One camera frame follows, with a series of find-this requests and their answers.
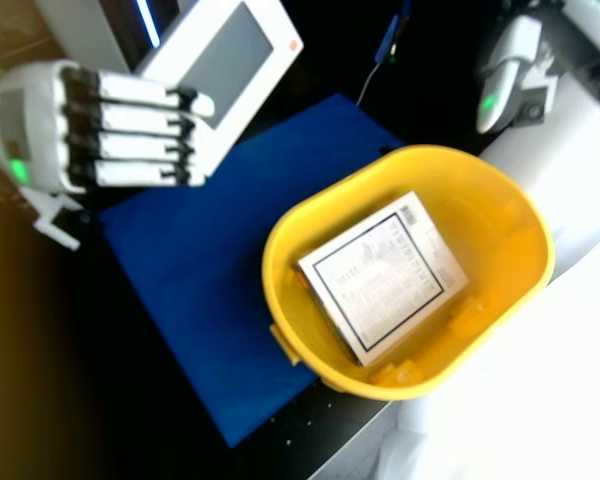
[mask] green indicator light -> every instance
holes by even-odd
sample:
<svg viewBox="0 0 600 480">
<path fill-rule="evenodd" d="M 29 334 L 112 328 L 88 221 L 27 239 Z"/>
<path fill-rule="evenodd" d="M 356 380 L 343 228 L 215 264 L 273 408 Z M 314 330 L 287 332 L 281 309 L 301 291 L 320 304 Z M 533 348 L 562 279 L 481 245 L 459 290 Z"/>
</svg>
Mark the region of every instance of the green indicator light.
<svg viewBox="0 0 600 480">
<path fill-rule="evenodd" d="M 496 96 L 495 95 L 489 95 L 487 98 L 484 99 L 484 101 L 482 102 L 482 109 L 483 110 L 489 110 L 491 107 L 493 107 L 496 104 Z"/>
<path fill-rule="evenodd" d="M 30 181 L 29 172 L 24 162 L 19 158 L 12 158 L 9 163 L 11 164 L 11 173 L 16 177 L 16 180 L 24 185 L 28 185 Z"/>
</svg>

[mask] yellow plastic container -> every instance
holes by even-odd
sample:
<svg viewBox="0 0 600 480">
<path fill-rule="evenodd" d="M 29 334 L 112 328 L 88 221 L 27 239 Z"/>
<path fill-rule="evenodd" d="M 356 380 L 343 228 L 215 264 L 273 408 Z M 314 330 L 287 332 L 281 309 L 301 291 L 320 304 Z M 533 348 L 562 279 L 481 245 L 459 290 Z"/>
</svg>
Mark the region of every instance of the yellow plastic container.
<svg viewBox="0 0 600 480">
<path fill-rule="evenodd" d="M 420 197 L 469 285 L 373 365 L 361 367 L 294 266 L 409 191 Z M 414 146 L 390 153 L 287 212 L 267 241 L 262 277 L 275 320 L 271 332 L 294 365 L 306 363 L 339 391 L 403 400 L 442 382 L 495 326 L 546 286 L 553 265 L 550 233 L 513 181 L 467 153 Z"/>
</svg>

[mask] blue cloth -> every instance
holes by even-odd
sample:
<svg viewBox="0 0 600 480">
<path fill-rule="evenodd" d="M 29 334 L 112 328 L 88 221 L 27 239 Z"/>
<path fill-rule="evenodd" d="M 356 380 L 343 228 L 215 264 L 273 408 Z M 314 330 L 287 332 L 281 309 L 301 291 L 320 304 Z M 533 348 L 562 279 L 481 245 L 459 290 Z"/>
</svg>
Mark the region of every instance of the blue cloth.
<svg viewBox="0 0 600 480">
<path fill-rule="evenodd" d="M 400 142 L 333 96 L 237 145 L 202 188 L 147 190 L 101 214 L 105 235 L 229 446 L 315 376 L 269 333 L 261 259 L 296 203 Z"/>
</svg>

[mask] blue light strip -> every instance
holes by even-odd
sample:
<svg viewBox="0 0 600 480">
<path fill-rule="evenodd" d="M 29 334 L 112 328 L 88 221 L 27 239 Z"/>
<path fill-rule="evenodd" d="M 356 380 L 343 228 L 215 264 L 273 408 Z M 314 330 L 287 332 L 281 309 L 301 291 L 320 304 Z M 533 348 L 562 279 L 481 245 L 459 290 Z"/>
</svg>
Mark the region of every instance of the blue light strip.
<svg viewBox="0 0 600 480">
<path fill-rule="evenodd" d="M 147 5 L 147 0 L 136 0 L 136 4 L 138 4 L 138 9 L 140 10 L 140 15 L 142 15 L 142 21 L 144 22 L 144 27 L 147 29 L 147 33 L 149 34 L 151 45 L 153 45 L 153 48 L 158 48 L 160 46 L 160 37 L 158 36 L 158 31 L 153 23 L 153 17 L 151 16 L 149 5 Z"/>
</svg>

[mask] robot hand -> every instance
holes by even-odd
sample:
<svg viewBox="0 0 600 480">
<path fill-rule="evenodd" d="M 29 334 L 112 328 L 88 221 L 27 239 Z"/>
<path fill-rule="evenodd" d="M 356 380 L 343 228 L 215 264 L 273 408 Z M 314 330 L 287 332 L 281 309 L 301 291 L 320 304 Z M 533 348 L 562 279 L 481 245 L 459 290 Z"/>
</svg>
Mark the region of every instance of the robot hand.
<svg viewBox="0 0 600 480">
<path fill-rule="evenodd" d="M 70 61 L 0 79 L 0 166 L 19 186 L 82 193 L 92 186 L 202 185 L 196 117 L 213 100 Z"/>
</svg>

